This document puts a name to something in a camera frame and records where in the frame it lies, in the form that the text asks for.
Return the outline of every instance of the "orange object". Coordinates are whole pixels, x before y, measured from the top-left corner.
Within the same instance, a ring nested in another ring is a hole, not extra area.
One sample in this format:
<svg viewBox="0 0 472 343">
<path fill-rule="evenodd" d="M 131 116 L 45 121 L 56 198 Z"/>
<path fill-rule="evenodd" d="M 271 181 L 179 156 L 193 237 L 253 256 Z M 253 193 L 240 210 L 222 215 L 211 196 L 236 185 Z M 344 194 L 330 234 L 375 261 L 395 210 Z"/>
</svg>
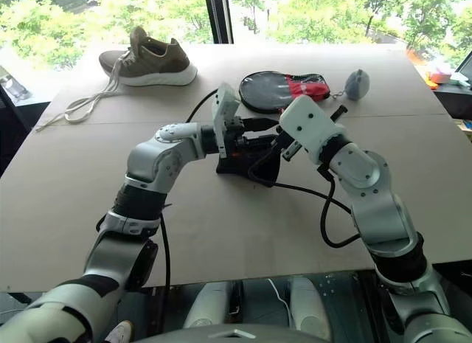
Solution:
<svg viewBox="0 0 472 343">
<path fill-rule="evenodd" d="M 412 62 L 414 66 L 428 65 L 427 61 L 424 61 L 414 50 L 408 49 L 406 56 Z"/>
<path fill-rule="evenodd" d="M 438 87 L 437 83 L 433 83 L 431 80 L 429 80 L 429 78 L 426 78 L 425 82 L 426 82 L 426 85 L 428 85 L 431 90 L 435 90 Z"/>
</svg>

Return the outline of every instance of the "floor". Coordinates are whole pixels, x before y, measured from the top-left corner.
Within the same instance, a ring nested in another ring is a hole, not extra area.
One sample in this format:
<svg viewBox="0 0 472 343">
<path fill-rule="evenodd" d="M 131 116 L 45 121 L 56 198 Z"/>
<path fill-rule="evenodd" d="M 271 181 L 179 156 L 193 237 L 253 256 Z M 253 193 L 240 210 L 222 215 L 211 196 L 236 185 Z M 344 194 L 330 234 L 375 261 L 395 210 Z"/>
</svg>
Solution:
<svg viewBox="0 0 472 343">
<path fill-rule="evenodd" d="M 361 298 L 356 274 L 339 272 L 307 276 L 315 283 L 322 295 L 327 314 L 333 326 L 334 342 L 336 343 L 371 343 L 372 334 L 365 305 Z M 274 278 L 274 284 L 283 299 L 288 298 L 288 281 L 286 277 Z M 182 327 L 187 313 L 203 284 L 184 285 L 172 288 L 166 315 L 165 331 L 177 330 Z M 243 323 L 258 323 L 263 325 L 288 326 L 285 307 L 277 300 L 273 288 L 267 280 L 243 281 Z M 40 293 L 28 293 L 33 299 Z M 123 319 L 131 320 L 136 327 L 136 339 L 145 338 L 146 313 L 144 294 L 129 293 L 118 305 L 111 317 L 107 330 L 112 329 Z M 26 305 L 17 303 L 8 294 L 0 294 L 0 323 L 7 321 Z"/>
</svg>

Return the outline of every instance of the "sneaker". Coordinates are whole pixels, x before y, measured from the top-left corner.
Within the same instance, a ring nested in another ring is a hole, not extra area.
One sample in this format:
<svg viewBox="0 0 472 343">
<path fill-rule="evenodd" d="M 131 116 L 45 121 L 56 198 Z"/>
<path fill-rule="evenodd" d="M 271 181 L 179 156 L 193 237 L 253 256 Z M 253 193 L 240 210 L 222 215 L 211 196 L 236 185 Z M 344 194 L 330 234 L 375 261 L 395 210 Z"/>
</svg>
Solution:
<svg viewBox="0 0 472 343">
<path fill-rule="evenodd" d="M 178 41 L 169 44 L 148 37 L 141 28 L 135 27 L 130 34 L 131 48 L 122 59 L 119 81 L 129 86 L 187 85 L 197 75 L 194 67 Z M 110 76 L 113 66 L 126 51 L 110 50 L 98 60 L 103 71 Z"/>
<path fill-rule="evenodd" d="M 122 321 L 106 336 L 104 343 L 129 343 L 133 341 L 133 336 L 133 324 Z"/>
</svg>

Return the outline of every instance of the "metal frame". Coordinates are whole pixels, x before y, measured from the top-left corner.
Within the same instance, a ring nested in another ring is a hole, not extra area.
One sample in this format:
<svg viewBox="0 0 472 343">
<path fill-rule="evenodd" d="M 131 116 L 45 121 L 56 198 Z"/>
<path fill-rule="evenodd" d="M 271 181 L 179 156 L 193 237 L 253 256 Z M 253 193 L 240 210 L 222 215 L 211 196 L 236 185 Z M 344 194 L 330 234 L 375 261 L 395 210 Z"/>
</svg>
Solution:
<svg viewBox="0 0 472 343">
<path fill-rule="evenodd" d="M 233 32 L 228 0 L 206 0 L 213 41 L 216 44 L 232 44 Z"/>
<path fill-rule="evenodd" d="M 468 68 L 468 73 L 464 74 L 464 69 Z M 472 51 L 469 52 L 467 57 L 464 59 L 463 62 L 459 65 L 459 67 L 456 69 L 456 72 L 460 72 L 467 76 L 469 80 L 472 80 Z"/>
</svg>

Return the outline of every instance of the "window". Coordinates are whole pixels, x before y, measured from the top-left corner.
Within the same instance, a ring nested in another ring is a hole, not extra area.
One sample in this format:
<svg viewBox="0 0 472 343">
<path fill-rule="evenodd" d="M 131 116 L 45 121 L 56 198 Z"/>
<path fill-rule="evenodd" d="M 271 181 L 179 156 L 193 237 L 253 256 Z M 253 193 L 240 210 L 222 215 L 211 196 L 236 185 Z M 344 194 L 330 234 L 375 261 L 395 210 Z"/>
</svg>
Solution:
<svg viewBox="0 0 472 343">
<path fill-rule="evenodd" d="M 472 0 L 229 0 L 235 43 L 398 44 L 455 69 L 472 50 Z"/>
<path fill-rule="evenodd" d="M 16 104 L 51 100 L 92 44 L 212 43 L 205 0 L 0 0 L 0 84 Z"/>
<path fill-rule="evenodd" d="M 466 59 L 460 64 L 457 71 L 465 75 L 469 79 L 469 82 L 472 81 L 472 52 L 470 52 Z"/>
</svg>

